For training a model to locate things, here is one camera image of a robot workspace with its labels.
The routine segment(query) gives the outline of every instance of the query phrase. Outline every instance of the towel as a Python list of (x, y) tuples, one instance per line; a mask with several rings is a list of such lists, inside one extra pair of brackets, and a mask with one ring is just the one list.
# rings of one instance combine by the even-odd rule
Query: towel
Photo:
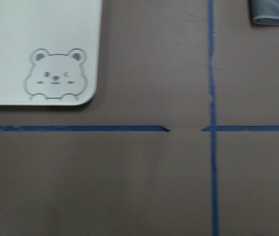
[(250, 0), (252, 21), (279, 26), (279, 0)]

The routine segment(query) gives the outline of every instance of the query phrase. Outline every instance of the cartoon bear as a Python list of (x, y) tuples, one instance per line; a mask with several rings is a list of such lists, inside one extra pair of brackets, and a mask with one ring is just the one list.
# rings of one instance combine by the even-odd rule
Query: cartoon bear
[(79, 100), (87, 87), (83, 68), (87, 55), (82, 49), (72, 49), (67, 54), (50, 54), (46, 49), (37, 49), (31, 56), (32, 67), (24, 81), (24, 89), (30, 95), (45, 100), (72, 97)]

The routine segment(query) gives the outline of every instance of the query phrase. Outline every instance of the bear ear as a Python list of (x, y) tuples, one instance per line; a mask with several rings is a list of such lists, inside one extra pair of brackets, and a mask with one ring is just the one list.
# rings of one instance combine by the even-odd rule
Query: bear ear
[(83, 64), (87, 59), (86, 52), (79, 48), (70, 50), (67, 55), (80, 62), (80, 64)]
[(46, 49), (37, 49), (31, 54), (30, 60), (33, 64), (36, 64), (39, 60), (48, 57), (49, 55), (50, 53)]

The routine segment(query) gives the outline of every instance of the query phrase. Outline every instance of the blue tape strip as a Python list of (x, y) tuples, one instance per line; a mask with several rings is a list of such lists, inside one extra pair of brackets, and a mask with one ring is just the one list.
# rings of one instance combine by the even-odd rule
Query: blue tape strip
[(243, 126), (243, 125), (216, 125), (209, 126), (203, 129), (209, 132), (236, 132), (236, 131), (279, 131), (279, 125), (257, 125), (257, 126)]
[[(211, 126), (217, 124), (216, 118), (216, 88), (214, 75), (214, 53), (215, 53), (215, 20), (214, 0), (209, 0), (209, 83), (212, 102), (210, 104)], [(218, 171), (217, 171), (217, 133), (211, 131), (211, 173), (212, 173), (212, 222), (213, 236), (219, 236), (219, 209), (218, 209)]]
[(169, 132), (160, 125), (112, 125), (112, 126), (0, 126), (0, 132)]

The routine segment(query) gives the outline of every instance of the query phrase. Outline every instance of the white object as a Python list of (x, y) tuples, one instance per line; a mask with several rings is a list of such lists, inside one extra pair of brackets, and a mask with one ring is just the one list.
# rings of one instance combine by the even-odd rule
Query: white object
[(0, 105), (79, 105), (96, 90), (102, 0), (0, 0)]

